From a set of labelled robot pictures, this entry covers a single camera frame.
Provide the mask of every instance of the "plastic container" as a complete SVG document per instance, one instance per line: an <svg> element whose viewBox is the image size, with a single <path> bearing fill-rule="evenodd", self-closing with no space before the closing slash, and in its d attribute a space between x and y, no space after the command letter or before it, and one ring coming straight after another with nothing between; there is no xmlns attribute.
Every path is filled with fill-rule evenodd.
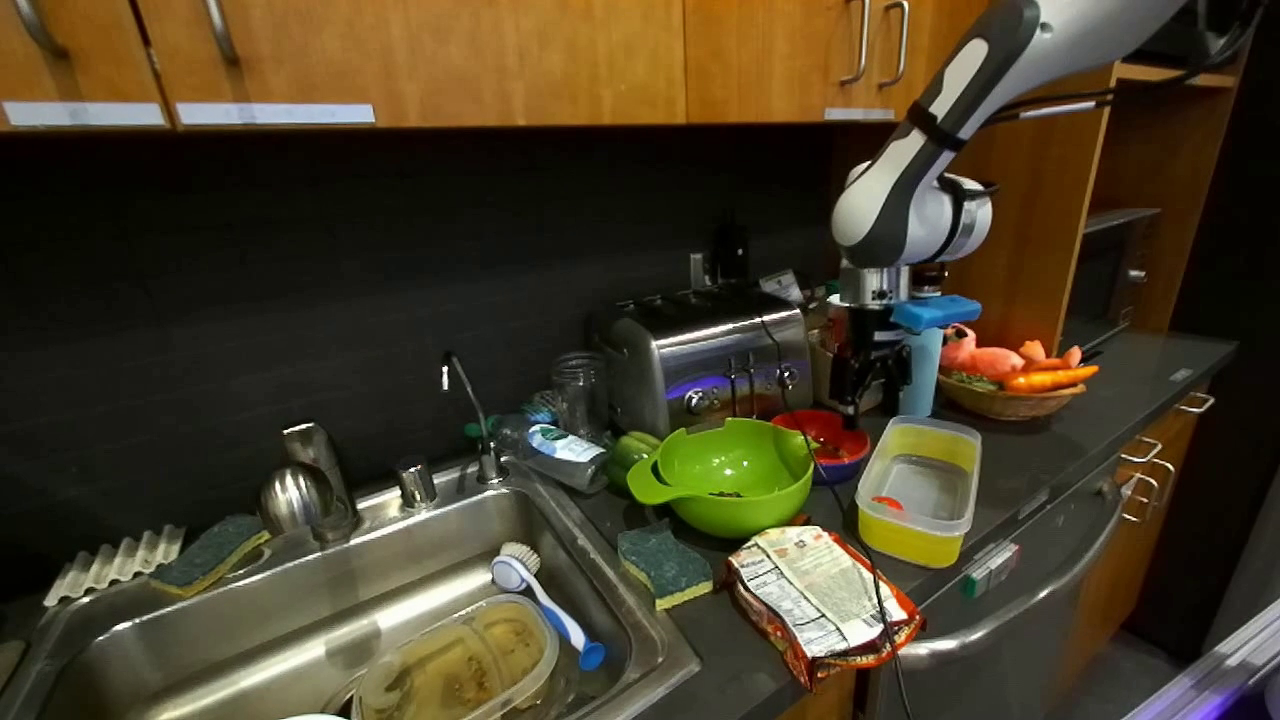
<svg viewBox="0 0 1280 720"><path fill-rule="evenodd" d="M868 547L950 566L971 527L978 432L945 419L886 419L857 483L857 531Z"/></svg>
<svg viewBox="0 0 1280 720"><path fill-rule="evenodd" d="M544 699L561 641L522 595L490 595L381 654L355 687L358 720L490 720Z"/></svg>

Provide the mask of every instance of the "sponge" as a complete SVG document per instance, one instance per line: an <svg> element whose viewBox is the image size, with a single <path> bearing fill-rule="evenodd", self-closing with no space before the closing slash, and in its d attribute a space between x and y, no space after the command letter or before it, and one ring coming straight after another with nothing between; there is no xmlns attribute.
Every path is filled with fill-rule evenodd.
<svg viewBox="0 0 1280 720"><path fill-rule="evenodd" d="M258 559L269 540L273 531L257 514L228 514L194 534L171 562L157 566L152 582L171 595L201 595Z"/></svg>
<svg viewBox="0 0 1280 720"><path fill-rule="evenodd" d="M710 562L678 544L668 524L619 531L617 555L651 587L654 606L677 606L710 591Z"/></svg>

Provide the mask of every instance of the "yellow container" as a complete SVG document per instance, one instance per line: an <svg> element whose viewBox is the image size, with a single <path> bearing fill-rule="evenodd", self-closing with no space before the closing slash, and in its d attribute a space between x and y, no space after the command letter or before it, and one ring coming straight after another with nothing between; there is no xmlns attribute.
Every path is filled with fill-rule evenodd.
<svg viewBox="0 0 1280 720"><path fill-rule="evenodd" d="M950 566L971 527L985 434L945 419L886 419L857 483L857 531L868 547Z"/></svg>

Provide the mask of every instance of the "fruit bowl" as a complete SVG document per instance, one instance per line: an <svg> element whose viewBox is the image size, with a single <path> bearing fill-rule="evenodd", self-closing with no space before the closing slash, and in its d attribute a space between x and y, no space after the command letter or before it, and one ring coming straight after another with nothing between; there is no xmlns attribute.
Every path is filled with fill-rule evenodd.
<svg viewBox="0 0 1280 720"><path fill-rule="evenodd" d="M937 388L950 404L958 404L977 417L987 417L987 419L1008 419L1008 423L1051 417L1051 411L1069 409L1077 396L1085 396L1085 382L1051 388L1051 391L1005 391L987 378L955 378L955 374L941 374Z"/></svg>

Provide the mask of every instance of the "cabinet door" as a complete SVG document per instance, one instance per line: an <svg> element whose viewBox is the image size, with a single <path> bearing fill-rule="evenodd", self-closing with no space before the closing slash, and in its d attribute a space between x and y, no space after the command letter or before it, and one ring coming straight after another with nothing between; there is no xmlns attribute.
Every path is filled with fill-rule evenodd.
<svg viewBox="0 0 1280 720"><path fill-rule="evenodd" d="M183 126L517 121L498 0L137 5Z"/></svg>
<svg viewBox="0 0 1280 720"><path fill-rule="evenodd" d="M508 0L522 124L678 124L678 0Z"/></svg>
<svg viewBox="0 0 1280 720"><path fill-rule="evenodd" d="M0 126L162 126L126 0L0 5Z"/></svg>
<svg viewBox="0 0 1280 720"><path fill-rule="evenodd" d="M923 0L687 0L687 121L894 121L926 81L923 15Z"/></svg>
<svg viewBox="0 0 1280 720"><path fill-rule="evenodd" d="M1085 579L1070 654L1060 667L1062 690L1109 649L1142 591L1168 500L1175 491L1175 463L1188 456L1188 444L1194 434L1194 409L1205 404L1184 398L1118 450L1114 483L1136 483L1124 507L1124 524L1114 527L1096 570Z"/></svg>

